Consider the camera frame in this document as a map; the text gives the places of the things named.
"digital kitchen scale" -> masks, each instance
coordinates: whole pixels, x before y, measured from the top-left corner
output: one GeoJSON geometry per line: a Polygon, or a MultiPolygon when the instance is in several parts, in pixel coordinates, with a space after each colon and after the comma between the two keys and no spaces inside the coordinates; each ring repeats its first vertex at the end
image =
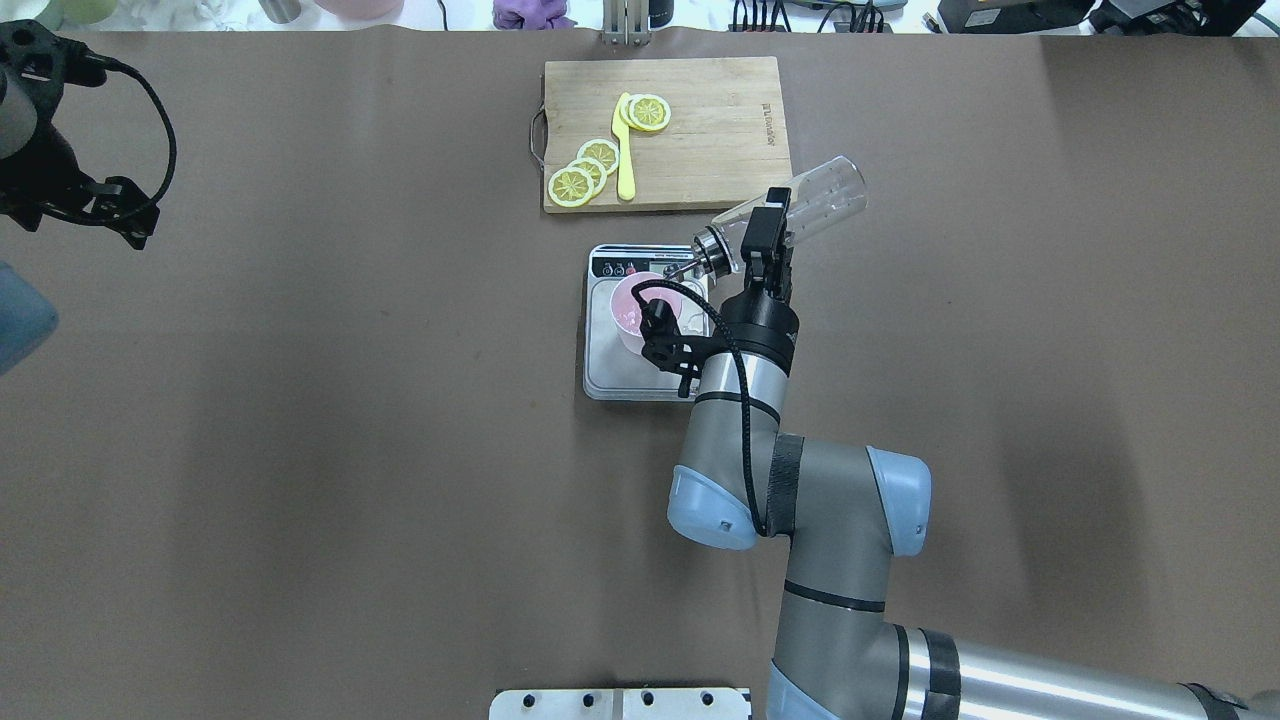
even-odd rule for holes
{"type": "MultiPolygon", "coordinates": [[[[586,261],[586,316],[582,348],[582,391],[594,400],[648,400],[690,402],[680,397],[680,377],[663,373],[622,346],[609,301],[613,288],[631,273],[662,274],[694,259],[687,245],[599,245],[586,261]]],[[[707,297],[707,277],[686,279],[690,290],[707,297]]],[[[707,336],[707,315],[686,301],[680,311],[680,332],[707,336]]],[[[696,391],[698,380],[692,388],[696,391]]]]}

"clear glass bottle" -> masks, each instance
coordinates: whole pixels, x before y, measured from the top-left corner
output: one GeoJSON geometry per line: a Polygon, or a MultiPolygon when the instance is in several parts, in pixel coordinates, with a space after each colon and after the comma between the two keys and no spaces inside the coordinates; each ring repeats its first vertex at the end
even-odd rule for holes
{"type": "MultiPolygon", "coordinates": [[[[785,183],[791,188],[787,209],[787,243],[791,246],[820,236],[833,225],[867,209],[867,181],[849,158],[837,155],[817,168],[785,183]]],[[[726,210],[694,236],[695,260],[677,268],[667,277],[695,275],[717,278],[737,273],[742,236],[751,219],[751,210],[764,205],[765,196],[726,210]]]]}

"knife handle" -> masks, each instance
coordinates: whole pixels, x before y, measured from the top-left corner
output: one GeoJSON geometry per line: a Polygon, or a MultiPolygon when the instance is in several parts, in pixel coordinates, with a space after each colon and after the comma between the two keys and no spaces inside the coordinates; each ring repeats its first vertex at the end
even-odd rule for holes
{"type": "Polygon", "coordinates": [[[636,176],[631,170],[631,132],[618,136],[618,200],[634,200],[636,176]]]}

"white plate with holes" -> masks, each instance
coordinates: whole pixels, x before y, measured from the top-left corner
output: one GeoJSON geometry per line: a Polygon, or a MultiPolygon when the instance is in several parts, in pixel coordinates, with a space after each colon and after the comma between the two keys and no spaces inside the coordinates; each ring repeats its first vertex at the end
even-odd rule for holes
{"type": "Polygon", "coordinates": [[[736,688],[503,691],[489,720],[750,720],[751,692],[736,688]]]}

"yellow knife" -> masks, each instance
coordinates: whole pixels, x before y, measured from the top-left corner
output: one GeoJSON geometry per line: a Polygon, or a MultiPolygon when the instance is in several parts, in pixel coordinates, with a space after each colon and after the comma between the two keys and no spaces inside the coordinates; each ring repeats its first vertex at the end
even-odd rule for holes
{"type": "Polygon", "coordinates": [[[636,176],[631,170],[631,126],[622,119],[622,108],[627,100],[631,100],[631,94],[623,92],[613,106],[613,135],[618,137],[618,200],[636,196],[636,176]]]}

